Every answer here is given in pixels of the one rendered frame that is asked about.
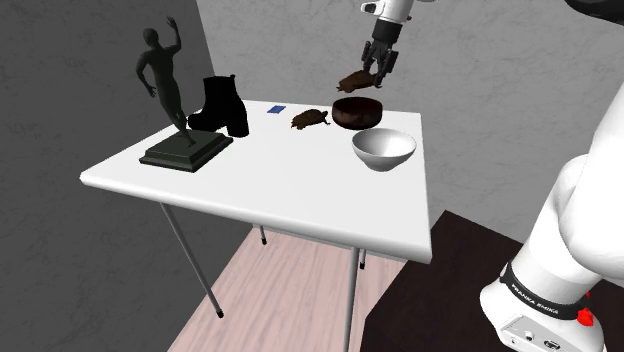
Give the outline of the white table with metal legs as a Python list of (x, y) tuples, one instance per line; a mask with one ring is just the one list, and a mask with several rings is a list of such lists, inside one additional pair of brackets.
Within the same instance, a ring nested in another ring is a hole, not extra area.
[(359, 352), (364, 319), (401, 260), (432, 257), (421, 117), (385, 112), (381, 126), (410, 136), (410, 157), (369, 169), (351, 131), (296, 130), (298, 104), (246, 105), (250, 133), (193, 173), (143, 165), (156, 133), (82, 172), (87, 186), (158, 203), (181, 233), (181, 209), (251, 225), (224, 272), (201, 279), (204, 301), (177, 350)]

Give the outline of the brown turtle figure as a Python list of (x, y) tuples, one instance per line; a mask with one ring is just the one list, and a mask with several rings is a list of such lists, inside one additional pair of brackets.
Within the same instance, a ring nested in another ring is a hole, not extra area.
[(302, 130), (305, 127), (324, 123), (329, 125), (327, 121), (328, 112), (320, 111), (318, 109), (309, 109), (298, 115), (296, 115), (291, 121), (291, 127), (296, 127), (298, 130)]
[(355, 90), (368, 88), (374, 84), (375, 76), (368, 71), (356, 71), (338, 82), (337, 90), (352, 93)]

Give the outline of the dark brown bowl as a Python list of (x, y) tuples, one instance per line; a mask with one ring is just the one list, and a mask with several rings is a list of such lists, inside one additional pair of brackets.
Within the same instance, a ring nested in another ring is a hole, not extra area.
[(332, 105), (332, 118), (340, 127), (365, 130), (378, 125), (382, 119), (383, 104), (367, 97), (346, 97)]

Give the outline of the dark human statue on base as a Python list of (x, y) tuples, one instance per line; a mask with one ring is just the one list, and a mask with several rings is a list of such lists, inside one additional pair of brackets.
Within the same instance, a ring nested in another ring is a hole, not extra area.
[(149, 49), (139, 56), (135, 71), (148, 94), (159, 99), (177, 132), (148, 148), (139, 162), (193, 173), (232, 144), (233, 139), (222, 133), (187, 128), (181, 93), (173, 75), (173, 58), (181, 50), (181, 37), (173, 17), (167, 17), (167, 24), (175, 33), (175, 43), (163, 47), (158, 32), (145, 28), (143, 38)]

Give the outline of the white bowl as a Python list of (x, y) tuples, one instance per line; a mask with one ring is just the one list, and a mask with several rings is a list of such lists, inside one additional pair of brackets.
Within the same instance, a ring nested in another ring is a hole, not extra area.
[(371, 170), (387, 172), (407, 161), (415, 152), (415, 139), (390, 128), (371, 128), (352, 137), (355, 155)]

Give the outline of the black heeled boot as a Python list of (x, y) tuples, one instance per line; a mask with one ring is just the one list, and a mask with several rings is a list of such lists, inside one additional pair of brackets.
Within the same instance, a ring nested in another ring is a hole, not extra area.
[(248, 116), (235, 84), (236, 76), (212, 76), (203, 79), (205, 103), (201, 111), (188, 116), (193, 130), (216, 132), (225, 127), (230, 137), (249, 135)]

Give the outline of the dark robot stand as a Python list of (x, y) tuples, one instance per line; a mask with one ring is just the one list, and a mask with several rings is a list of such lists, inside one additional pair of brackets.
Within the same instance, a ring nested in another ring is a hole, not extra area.
[(359, 352), (518, 352), (500, 341), (480, 293), (520, 243), (449, 211), (431, 242), (431, 262), (407, 262), (368, 314)]

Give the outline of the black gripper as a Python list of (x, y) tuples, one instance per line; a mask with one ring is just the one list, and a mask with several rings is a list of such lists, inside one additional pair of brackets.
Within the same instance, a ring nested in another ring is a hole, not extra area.
[[(369, 73), (373, 64), (378, 64), (374, 79), (376, 88), (381, 88), (385, 76), (393, 71), (399, 53), (391, 48), (397, 43), (402, 28), (401, 23), (377, 19), (372, 32), (373, 41), (365, 42), (361, 55), (362, 69)], [(379, 50), (386, 52), (379, 57)]]

